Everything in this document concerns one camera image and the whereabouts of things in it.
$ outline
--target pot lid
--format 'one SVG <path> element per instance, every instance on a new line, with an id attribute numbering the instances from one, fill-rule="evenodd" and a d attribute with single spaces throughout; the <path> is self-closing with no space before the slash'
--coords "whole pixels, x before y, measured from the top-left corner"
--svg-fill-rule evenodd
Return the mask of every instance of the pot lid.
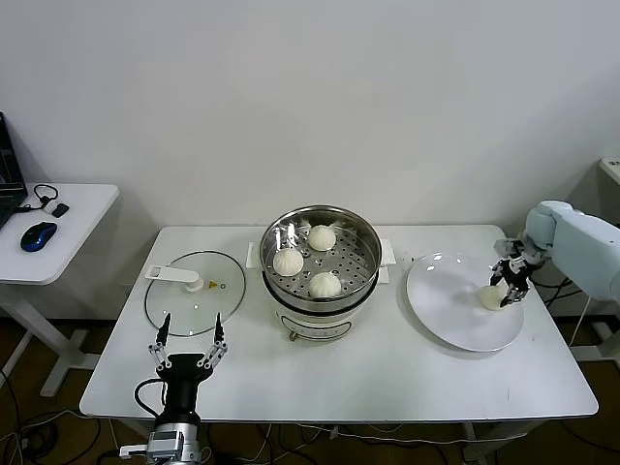
<path id="1" fill-rule="evenodd" d="M 166 280 L 155 280 L 148 286 L 144 298 L 146 316 L 155 327 L 160 327 L 171 314 L 170 335 L 194 336 L 213 329 L 217 314 L 225 322 L 245 294 L 243 269 L 226 254 L 194 252 L 169 266 L 194 271 L 203 280 L 197 291 L 190 291 L 182 282 Z"/>

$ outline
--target robotic arm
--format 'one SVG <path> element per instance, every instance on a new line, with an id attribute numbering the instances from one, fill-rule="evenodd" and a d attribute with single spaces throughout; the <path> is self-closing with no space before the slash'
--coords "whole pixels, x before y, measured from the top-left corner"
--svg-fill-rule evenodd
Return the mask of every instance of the robotic arm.
<path id="1" fill-rule="evenodd" d="M 490 284 L 504 279 L 509 286 L 502 307 L 526 296 L 527 278 L 547 260 L 592 298 L 620 297 L 620 230 L 563 201 L 539 203 L 527 215 L 522 237 L 498 240 L 495 250 L 502 260 Z"/>
<path id="2" fill-rule="evenodd" d="M 148 444 L 125 446 L 121 458 L 145 455 L 147 464 L 198 465 L 201 463 L 197 440 L 201 419 L 196 413 L 198 386 L 213 374 L 213 369 L 228 350 L 224 342 L 224 329 L 217 315 L 213 345 L 206 354 L 166 353 L 166 342 L 171 325 L 168 313 L 157 332 L 155 344 L 148 352 L 156 363 L 156 372 L 166 383 L 166 405 L 155 418 L 155 431 L 148 437 Z"/>

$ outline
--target white robotic arm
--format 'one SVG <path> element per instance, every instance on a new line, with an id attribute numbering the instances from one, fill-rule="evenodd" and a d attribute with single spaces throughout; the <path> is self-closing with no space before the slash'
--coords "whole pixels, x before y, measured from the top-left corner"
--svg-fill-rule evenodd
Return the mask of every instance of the white robotic arm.
<path id="1" fill-rule="evenodd" d="M 567 277 L 596 300 L 620 297 L 620 230 L 562 201 L 542 201 L 527 216 L 520 239 L 495 244 L 503 257 L 491 285 L 504 278 L 509 292 L 502 306 L 519 301 L 526 278 L 551 259 Z"/>

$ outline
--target computer mouse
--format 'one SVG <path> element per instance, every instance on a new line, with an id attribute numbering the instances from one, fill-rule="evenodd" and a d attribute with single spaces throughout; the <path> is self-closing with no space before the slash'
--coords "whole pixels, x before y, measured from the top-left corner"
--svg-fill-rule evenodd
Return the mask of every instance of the computer mouse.
<path id="1" fill-rule="evenodd" d="M 30 227 L 21 238 L 21 248 L 26 252 L 37 252 L 43 249 L 57 229 L 58 225 L 45 221 Z"/>

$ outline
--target white wall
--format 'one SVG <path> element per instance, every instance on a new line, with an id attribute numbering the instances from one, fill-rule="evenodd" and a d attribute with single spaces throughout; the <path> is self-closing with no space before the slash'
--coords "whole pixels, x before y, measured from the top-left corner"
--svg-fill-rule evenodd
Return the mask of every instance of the white wall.
<path id="1" fill-rule="evenodd" d="M 158 228 L 307 203 L 513 224 L 618 146 L 618 17 L 613 0 L 2 0 L 0 109 L 28 177 L 122 196 L 38 294 L 50 316 L 113 317 Z"/>

